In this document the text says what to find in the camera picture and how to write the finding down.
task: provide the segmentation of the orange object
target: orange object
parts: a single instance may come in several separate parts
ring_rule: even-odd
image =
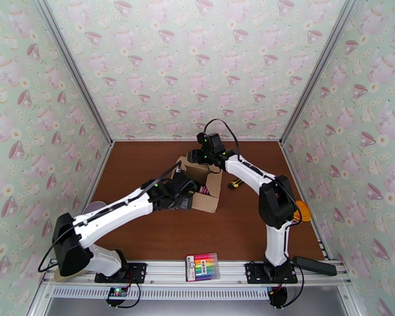
[[[297,206],[301,211],[302,221],[303,222],[310,222],[312,219],[312,215],[310,214],[310,209],[307,204],[301,200],[297,200]],[[294,219],[300,220],[300,213],[298,211],[294,212]]]

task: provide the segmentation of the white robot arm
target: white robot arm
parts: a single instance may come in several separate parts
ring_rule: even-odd
[[[288,264],[287,228],[296,210],[290,201],[288,179],[267,173],[247,162],[233,150],[226,151],[218,134],[197,137],[200,150],[188,153],[191,162],[214,164],[243,180],[259,195],[259,214],[266,224],[265,272],[272,283],[279,283]],[[53,246],[62,276],[81,270],[95,271],[117,282],[123,279],[125,258],[121,251],[110,251],[94,243],[119,226],[164,208],[176,209],[182,198],[197,191],[196,182],[184,171],[175,170],[173,179],[163,179],[180,162],[159,179],[148,181],[126,197],[88,214],[72,218],[68,213],[56,222]]]

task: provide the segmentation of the cardboard box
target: cardboard box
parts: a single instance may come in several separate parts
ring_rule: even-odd
[[[183,169],[188,177],[196,180],[201,185],[205,185],[209,191],[209,195],[195,193],[192,199],[192,208],[198,209],[207,213],[214,213],[218,206],[220,198],[222,170],[219,174],[213,174],[208,170],[208,166],[190,163],[187,157],[180,157],[177,161],[181,160],[181,169]],[[210,165],[209,169],[217,173],[220,169],[214,165]]]

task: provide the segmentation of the floral wallpaper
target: floral wallpaper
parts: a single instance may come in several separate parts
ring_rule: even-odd
[[[0,315],[25,315],[56,218],[106,148],[31,0],[0,0]]]
[[[112,138],[172,140],[278,139],[344,1],[48,3]]]
[[[362,0],[286,148],[371,315],[395,315],[395,0]]]

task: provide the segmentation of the brown wooden surface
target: brown wooden surface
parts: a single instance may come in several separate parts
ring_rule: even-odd
[[[149,179],[160,176],[195,142],[118,142],[93,200],[106,203],[126,196]],[[275,175],[291,174],[276,142],[241,142],[242,155]],[[266,227],[259,217],[258,197],[247,185],[231,190],[233,176],[224,173],[216,213],[163,210],[139,217],[102,237],[97,244],[120,249],[127,259],[180,260],[186,254],[217,252],[221,260],[262,260]],[[294,195],[299,198],[294,182]],[[290,256],[323,259],[310,223],[292,227]]]

